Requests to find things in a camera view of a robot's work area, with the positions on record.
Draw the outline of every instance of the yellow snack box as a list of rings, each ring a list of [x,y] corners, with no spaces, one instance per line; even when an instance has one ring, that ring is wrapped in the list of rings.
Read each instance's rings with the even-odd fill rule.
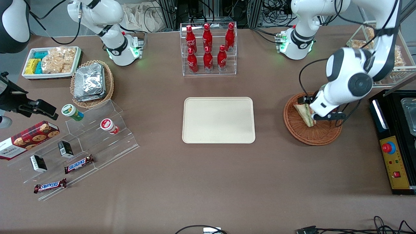
[[[27,62],[27,66],[25,68],[25,74],[34,74],[36,66],[40,61],[41,59],[29,59],[29,62]]]

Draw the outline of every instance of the brown table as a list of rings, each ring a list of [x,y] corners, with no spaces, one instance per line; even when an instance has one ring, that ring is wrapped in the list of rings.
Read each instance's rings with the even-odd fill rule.
[[[310,225],[372,228],[374,215],[394,227],[402,219],[415,227],[416,197],[391,195],[366,101],[327,146],[300,143],[283,122],[286,101],[301,92],[300,68],[344,46],[356,29],[321,27],[313,51],[301,61],[277,54],[272,43],[250,30],[239,30],[237,75],[214,78],[182,76],[177,32],[149,34],[143,59],[127,67],[110,61],[98,37],[78,38],[74,45],[84,51],[83,62],[99,59],[110,66],[113,100],[140,147],[46,202],[37,201],[19,172],[0,161],[0,233],[173,234],[207,224],[229,234],[287,234]],[[30,43],[52,45],[44,37]],[[308,90],[326,83],[324,67],[321,62],[304,72]],[[69,80],[21,77],[18,84],[29,97],[56,107],[71,103]],[[184,100],[226,96],[253,99],[256,141],[182,142]],[[45,119],[7,115],[14,124],[0,130],[0,140]],[[53,123],[64,127],[65,120]]]

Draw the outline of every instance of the walkers cookie box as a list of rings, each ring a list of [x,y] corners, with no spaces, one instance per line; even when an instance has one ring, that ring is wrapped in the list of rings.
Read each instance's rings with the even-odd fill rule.
[[[0,159],[10,160],[59,134],[59,128],[42,121],[0,142]]]

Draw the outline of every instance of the red emergency stop button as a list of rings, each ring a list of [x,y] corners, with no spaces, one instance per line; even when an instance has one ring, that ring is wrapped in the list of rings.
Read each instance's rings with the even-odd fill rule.
[[[396,146],[394,145],[393,142],[384,143],[381,146],[381,149],[383,150],[383,152],[388,153],[388,154],[394,154],[396,152]]]

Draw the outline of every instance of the red bottle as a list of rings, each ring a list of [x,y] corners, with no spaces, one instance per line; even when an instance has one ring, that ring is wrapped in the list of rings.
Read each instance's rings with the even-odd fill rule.
[[[186,45],[188,48],[192,48],[193,52],[196,53],[196,38],[190,25],[186,26]]]
[[[196,56],[193,54],[192,48],[188,48],[188,65],[191,74],[196,74],[198,72],[198,62]]]
[[[228,24],[228,30],[225,33],[225,50],[230,52],[234,50],[234,39],[235,39],[235,32],[234,32],[234,23]]]
[[[220,51],[218,53],[217,63],[218,63],[218,70],[220,72],[223,72],[226,70],[225,66],[227,64],[227,53],[225,52],[225,45],[220,45]]]
[[[212,72],[214,70],[214,66],[212,65],[212,54],[211,49],[209,46],[204,47],[205,54],[204,54],[204,68],[206,73]]]
[[[205,46],[209,46],[209,48],[212,51],[212,33],[210,31],[209,24],[204,24],[204,33],[202,34],[202,40],[203,40],[204,48]]]

